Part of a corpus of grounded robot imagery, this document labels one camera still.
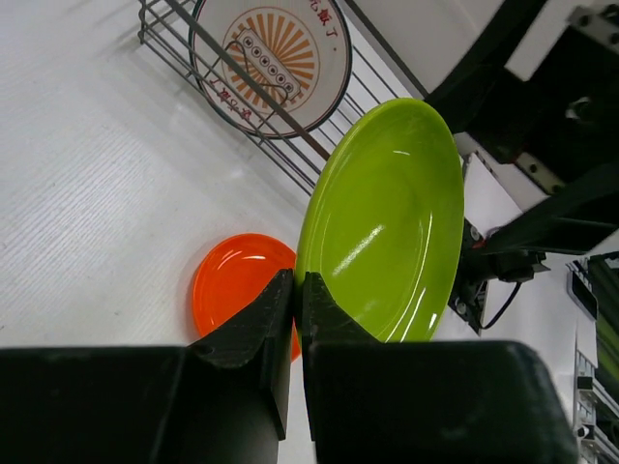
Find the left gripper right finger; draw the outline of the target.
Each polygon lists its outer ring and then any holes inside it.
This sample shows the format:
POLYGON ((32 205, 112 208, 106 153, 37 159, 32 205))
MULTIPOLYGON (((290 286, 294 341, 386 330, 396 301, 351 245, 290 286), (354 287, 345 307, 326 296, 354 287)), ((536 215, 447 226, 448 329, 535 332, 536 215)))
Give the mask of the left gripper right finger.
POLYGON ((301 287, 310 435, 320 463, 575 463, 550 374, 513 341, 383 343, 301 287))

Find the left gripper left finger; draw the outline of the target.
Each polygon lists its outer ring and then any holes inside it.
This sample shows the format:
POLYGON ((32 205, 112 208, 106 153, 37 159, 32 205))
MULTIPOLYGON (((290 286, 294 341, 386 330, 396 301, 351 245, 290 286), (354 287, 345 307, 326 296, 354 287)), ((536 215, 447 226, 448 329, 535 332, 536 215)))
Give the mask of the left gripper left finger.
POLYGON ((187 346, 1 353, 5 463, 274 463, 286 436, 294 278, 187 346))

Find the lime green plate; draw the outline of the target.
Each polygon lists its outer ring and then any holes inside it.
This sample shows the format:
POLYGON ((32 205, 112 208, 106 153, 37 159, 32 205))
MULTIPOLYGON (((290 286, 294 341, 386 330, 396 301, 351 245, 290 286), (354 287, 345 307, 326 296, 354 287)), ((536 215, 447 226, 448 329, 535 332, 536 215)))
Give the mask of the lime green plate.
POLYGON ((339 142, 310 197, 295 282, 321 276, 382 342, 429 341, 455 283, 464 188, 454 137, 424 101, 397 98, 339 142))

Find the orange sunburst white plate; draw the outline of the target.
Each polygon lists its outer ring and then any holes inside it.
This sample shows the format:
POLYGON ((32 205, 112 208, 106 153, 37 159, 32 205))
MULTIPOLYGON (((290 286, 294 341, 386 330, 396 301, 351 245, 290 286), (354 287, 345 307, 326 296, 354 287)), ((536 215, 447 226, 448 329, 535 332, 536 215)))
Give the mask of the orange sunburst white plate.
POLYGON ((269 138, 293 137, 255 82, 305 131, 339 106, 352 74, 352 41, 335 1, 199 1, 192 15, 235 64, 235 72, 190 31, 196 83, 229 124, 269 138))

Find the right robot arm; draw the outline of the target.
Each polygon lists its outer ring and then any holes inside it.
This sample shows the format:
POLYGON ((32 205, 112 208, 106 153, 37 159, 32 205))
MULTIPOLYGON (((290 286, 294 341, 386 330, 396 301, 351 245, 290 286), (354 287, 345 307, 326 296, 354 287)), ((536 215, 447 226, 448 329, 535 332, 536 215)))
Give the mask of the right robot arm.
POLYGON ((574 9, 521 79, 507 62, 542 8, 504 2, 427 96, 453 133, 468 134, 496 161, 554 176, 545 200, 486 241, 487 254, 584 254, 618 227, 618 6, 574 9))

